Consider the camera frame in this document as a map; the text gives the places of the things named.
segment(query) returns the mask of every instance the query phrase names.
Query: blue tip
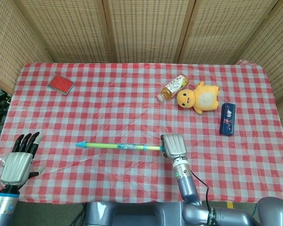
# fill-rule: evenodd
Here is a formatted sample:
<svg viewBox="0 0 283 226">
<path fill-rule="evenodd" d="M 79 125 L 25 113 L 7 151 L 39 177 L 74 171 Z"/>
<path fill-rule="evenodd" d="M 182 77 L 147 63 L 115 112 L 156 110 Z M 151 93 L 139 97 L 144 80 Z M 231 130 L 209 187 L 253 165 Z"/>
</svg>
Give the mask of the blue tip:
<svg viewBox="0 0 283 226">
<path fill-rule="evenodd" d="M 82 147 L 82 148 L 86 148 L 86 141 L 76 143 L 75 146 L 77 146 L 77 147 Z"/>
</svg>

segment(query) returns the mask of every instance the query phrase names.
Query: stuffed toy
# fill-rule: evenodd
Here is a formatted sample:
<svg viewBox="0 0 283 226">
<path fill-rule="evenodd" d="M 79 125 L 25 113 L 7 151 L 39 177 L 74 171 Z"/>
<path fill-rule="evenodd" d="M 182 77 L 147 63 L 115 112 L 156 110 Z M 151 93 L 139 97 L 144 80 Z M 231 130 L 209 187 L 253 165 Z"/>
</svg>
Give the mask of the stuffed toy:
<svg viewBox="0 0 283 226">
<path fill-rule="evenodd" d="M 177 103 L 183 108 L 194 107 L 198 114 L 202 114 L 202 111 L 216 110 L 218 108 L 218 93 L 218 86 L 205 85 L 204 81 L 201 81 L 195 90 L 181 90 L 177 94 Z"/>
</svg>

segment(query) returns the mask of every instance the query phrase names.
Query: red card case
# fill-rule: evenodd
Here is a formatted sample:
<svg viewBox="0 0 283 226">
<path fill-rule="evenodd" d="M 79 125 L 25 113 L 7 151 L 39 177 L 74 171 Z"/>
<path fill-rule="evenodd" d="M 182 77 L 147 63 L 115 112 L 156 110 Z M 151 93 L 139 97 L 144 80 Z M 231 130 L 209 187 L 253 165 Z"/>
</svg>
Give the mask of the red card case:
<svg viewBox="0 0 283 226">
<path fill-rule="evenodd" d="M 67 95 L 75 83 L 69 79 L 66 79 L 58 74 L 52 77 L 47 86 L 60 92 L 63 95 Z"/>
</svg>

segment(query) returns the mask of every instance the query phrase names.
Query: plastic bottle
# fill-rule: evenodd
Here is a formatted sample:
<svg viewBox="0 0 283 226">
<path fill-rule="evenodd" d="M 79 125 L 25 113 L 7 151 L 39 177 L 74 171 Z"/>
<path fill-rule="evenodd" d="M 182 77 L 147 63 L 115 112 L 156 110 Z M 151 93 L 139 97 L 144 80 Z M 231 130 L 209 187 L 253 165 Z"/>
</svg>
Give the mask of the plastic bottle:
<svg viewBox="0 0 283 226">
<path fill-rule="evenodd" d="M 161 90 L 161 92 L 157 95 L 157 98 L 160 101 L 171 99 L 188 84 L 189 79 L 184 74 L 178 75 Z"/>
</svg>

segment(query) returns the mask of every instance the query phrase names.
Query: table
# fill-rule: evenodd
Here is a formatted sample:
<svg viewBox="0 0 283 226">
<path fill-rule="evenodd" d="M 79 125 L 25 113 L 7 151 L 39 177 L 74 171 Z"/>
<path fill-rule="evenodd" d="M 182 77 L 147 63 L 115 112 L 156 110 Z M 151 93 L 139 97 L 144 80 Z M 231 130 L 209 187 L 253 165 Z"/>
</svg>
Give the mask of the table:
<svg viewBox="0 0 283 226">
<path fill-rule="evenodd" d="M 219 102 L 236 104 L 235 135 L 219 135 L 221 108 L 198 115 L 157 94 L 179 74 L 220 86 Z M 75 82 L 67 96 L 49 89 L 60 74 Z M 17 80 L 0 137 L 0 157 L 21 133 L 43 142 L 20 200 L 175 202 L 181 200 L 170 160 L 161 152 L 81 149 L 76 142 L 160 144 L 181 133 L 191 169 L 210 187 L 208 198 L 257 202 L 283 199 L 283 129 L 265 71 L 256 64 L 29 64 Z M 200 199 L 206 188 L 195 180 Z"/>
</svg>

